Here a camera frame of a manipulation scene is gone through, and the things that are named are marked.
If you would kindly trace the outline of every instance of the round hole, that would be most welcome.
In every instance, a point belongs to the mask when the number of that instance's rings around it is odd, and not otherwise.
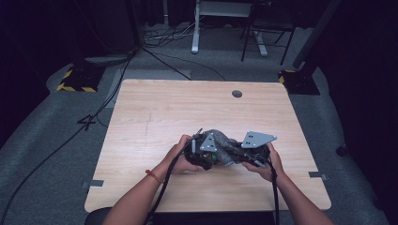
[[[242,93],[238,90],[235,90],[232,92],[232,96],[235,98],[240,98],[240,97],[242,97]]]

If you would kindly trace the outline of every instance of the desk leg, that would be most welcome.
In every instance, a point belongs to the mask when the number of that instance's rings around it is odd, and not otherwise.
[[[199,15],[200,15],[200,0],[196,0],[195,29],[193,31],[193,40],[192,40],[191,53],[198,53],[199,52]]]
[[[257,32],[257,31],[253,31],[253,32],[254,32],[255,41],[257,41],[257,46],[258,46],[258,49],[260,50],[261,56],[267,57],[268,52],[267,52],[266,46],[264,45],[263,38],[261,37],[261,35],[263,33]]]

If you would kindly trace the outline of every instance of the wooden table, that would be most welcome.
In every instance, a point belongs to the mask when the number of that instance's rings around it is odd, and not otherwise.
[[[233,97],[234,90],[242,97]],[[276,135],[286,173],[319,208],[328,193],[284,87],[263,82],[125,80],[99,156],[85,210],[115,202],[155,167],[182,134],[218,129],[243,141],[247,131]],[[287,209],[280,196],[281,209]],[[272,185],[240,164],[172,175],[157,212],[274,210]]]

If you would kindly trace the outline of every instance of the person's right hand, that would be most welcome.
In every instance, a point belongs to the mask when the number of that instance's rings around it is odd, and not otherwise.
[[[284,175],[284,170],[278,152],[275,150],[271,142],[267,143],[269,148],[269,157],[271,158],[272,166],[274,167],[278,176]],[[242,162],[242,165],[250,172],[259,173],[261,177],[272,182],[272,172],[269,165],[266,168],[256,167],[249,162]]]

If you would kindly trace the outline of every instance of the chair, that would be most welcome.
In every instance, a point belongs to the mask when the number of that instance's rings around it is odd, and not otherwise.
[[[240,38],[245,35],[245,45],[240,61],[243,62],[246,47],[248,44],[249,34],[254,32],[266,32],[280,34],[274,44],[268,46],[284,47],[284,53],[281,61],[283,64],[287,50],[296,30],[295,20],[299,13],[293,8],[290,0],[257,0],[251,6],[248,24],[243,29]],[[289,40],[286,45],[277,45],[285,32],[290,32]]]

